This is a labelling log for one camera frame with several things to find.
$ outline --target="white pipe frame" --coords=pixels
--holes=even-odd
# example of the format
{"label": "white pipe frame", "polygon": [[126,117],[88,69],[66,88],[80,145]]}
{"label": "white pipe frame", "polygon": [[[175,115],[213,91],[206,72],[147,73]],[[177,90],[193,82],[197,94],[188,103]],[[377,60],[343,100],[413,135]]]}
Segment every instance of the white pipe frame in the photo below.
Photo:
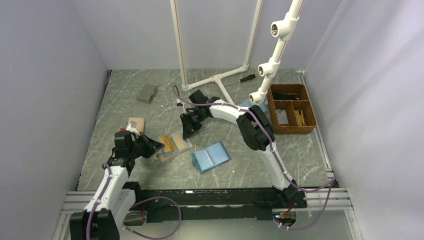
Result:
{"label": "white pipe frame", "polygon": [[296,24],[299,21],[299,14],[301,12],[304,1],[305,0],[293,0],[291,2],[290,9],[285,14],[284,19],[275,21],[271,24],[271,35],[274,38],[278,38],[278,41],[269,61],[267,63],[260,64],[257,67],[259,75],[264,78],[259,89],[249,95],[250,101],[256,105],[263,103],[267,97],[267,92],[271,85],[271,80],[277,74],[277,70],[281,62],[281,56],[283,55],[284,49],[286,48],[286,44],[292,37],[293,31],[296,28]]}
{"label": "white pipe frame", "polygon": [[256,2],[256,8],[254,11],[254,16],[253,16],[253,23],[250,30],[249,42],[247,45],[247,51],[246,51],[246,56],[244,58],[243,65],[234,70],[227,71],[224,73],[219,73],[211,77],[208,77],[204,80],[197,81],[191,84],[187,83],[187,76],[186,76],[186,71],[184,68],[183,47],[181,44],[181,28],[180,28],[180,22],[179,22],[178,11],[177,11],[177,0],[170,0],[170,3],[171,3],[173,26],[175,31],[176,46],[178,50],[178,60],[179,60],[179,69],[180,69],[180,75],[181,75],[181,81],[182,81],[182,84],[181,84],[182,90],[184,92],[187,92],[194,88],[198,88],[200,86],[203,86],[209,83],[216,83],[218,84],[218,87],[222,91],[222,94],[226,98],[227,102],[229,102],[230,104],[234,104],[234,101],[231,99],[224,84],[222,83],[222,79],[235,75],[235,74],[246,72],[249,69],[249,61],[250,61],[250,57],[251,57],[251,53],[253,49],[253,43],[255,41],[256,31],[258,28],[259,16],[261,14],[263,0],[257,0]]}

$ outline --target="black screwdriver handle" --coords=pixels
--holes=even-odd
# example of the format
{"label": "black screwdriver handle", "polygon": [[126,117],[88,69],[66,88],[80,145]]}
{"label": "black screwdriver handle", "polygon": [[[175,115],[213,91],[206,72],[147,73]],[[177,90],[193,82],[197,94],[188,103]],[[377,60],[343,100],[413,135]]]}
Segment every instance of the black screwdriver handle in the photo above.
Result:
{"label": "black screwdriver handle", "polygon": [[246,81],[250,81],[250,80],[252,80],[254,78],[256,78],[256,75],[255,74],[250,74],[249,76],[246,76],[246,77],[243,77],[242,79],[239,79],[238,82],[239,83],[243,83],[243,82],[246,82]]}

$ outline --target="marble tabletop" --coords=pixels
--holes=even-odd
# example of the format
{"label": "marble tabletop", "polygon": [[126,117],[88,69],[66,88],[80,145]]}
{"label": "marble tabletop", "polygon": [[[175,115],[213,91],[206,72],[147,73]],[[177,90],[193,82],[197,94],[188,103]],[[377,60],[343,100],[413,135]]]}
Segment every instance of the marble tabletop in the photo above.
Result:
{"label": "marble tabletop", "polygon": [[[189,83],[203,80],[229,69],[188,69]],[[257,78],[242,84],[233,84],[227,91],[236,104],[248,100],[262,82],[256,69],[223,79],[224,85],[255,73]],[[299,83],[296,71],[280,69],[273,83]],[[144,84],[158,86],[151,103],[137,100]],[[107,85],[85,158],[78,191],[94,191],[100,185],[104,171],[101,164],[108,160],[114,147],[114,133],[125,128],[128,118],[146,119],[144,133],[157,140],[158,136],[171,135],[182,130],[180,114],[172,86],[181,86],[177,69],[113,70]],[[215,83],[199,88],[207,97],[225,99]],[[187,98],[189,93],[180,90]],[[299,135],[275,135],[277,148],[288,172],[302,187],[317,187],[327,182],[326,165],[314,132]],[[138,181],[142,189],[216,189],[271,187],[271,179],[264,163],[254,151],[244,144],[237,125],[222,119],[206,119],[201,130],[190,138],[193,148],[161,162],[158,158],[136,159],[129,178]],[[208,172],[200,174],[192,165],[191,153],[222,141],[231,160]]]}

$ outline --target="wicker basket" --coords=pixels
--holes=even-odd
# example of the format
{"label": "wicker basket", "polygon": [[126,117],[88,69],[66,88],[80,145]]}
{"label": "wicker basket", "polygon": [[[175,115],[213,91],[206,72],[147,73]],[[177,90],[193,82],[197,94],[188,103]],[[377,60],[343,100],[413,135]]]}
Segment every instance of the wicker basket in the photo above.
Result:
{"label": "wicker basket", "polygon": [[[298,100],[274,100],[273,93],[297,95]],[[272,84],[267,93],[269,114],[276,134],[310,134],[317,125],[314,110],[303,84]],[[288,124],[279,124],[277,110],[285,110]],[[303,125],[296,122],[295,111],[302,111]]]}

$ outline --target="gray wall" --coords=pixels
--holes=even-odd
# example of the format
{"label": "gray wall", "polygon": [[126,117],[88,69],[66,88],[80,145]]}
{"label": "gray wall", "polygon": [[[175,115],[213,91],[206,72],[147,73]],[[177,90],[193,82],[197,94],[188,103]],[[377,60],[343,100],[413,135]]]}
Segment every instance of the gray wall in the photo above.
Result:
{"label": "gray wall", "polygon": [[[307,0],[281,68],[305,69],[341,0]],[[179,68],[169,0],[72,0],[109,69]],[[186,68],[237,68],[247,50],[256,0],[179,0]],[[273,54],[270,25],[291,0],[264,0],[250,65]]]}
{"label": "gray wall", "polygon": [[69,1],[0,2],[0,239],[52,239],[106,72]]}
{"label": "gray wall", "polygon": [[364,239],[424,236],[424,2],[344,0],[306,68]]}

